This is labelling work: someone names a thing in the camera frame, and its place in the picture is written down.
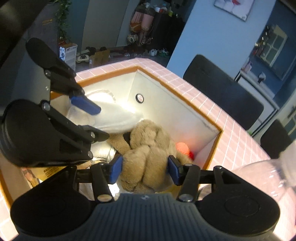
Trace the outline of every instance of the stuffed animal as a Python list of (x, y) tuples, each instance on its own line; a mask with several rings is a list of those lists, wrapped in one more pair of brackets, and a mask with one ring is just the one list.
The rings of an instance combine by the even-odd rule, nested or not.
[(168, 156), (181, 164), (190, 158), (177, 151), (170, 135), (153, 121), (142, 120), (130, 133), (111, 134), (108, 142), (123, 155), (119, 184), (128, 192), (161, 192), (173, 185), (167, 172)]

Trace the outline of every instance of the green vine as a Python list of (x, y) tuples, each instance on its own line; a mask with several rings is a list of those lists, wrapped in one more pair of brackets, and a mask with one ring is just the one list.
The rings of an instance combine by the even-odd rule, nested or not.
[(70, 25), (67, 24), (66, 19), (72, 2), (71, 0), (55, 0), (54, 2), (60, 3), (59, 9), (55, 14), (58, 23), (59, 42), (70, 40), (66, 32), (66, 29), (69, 28)]

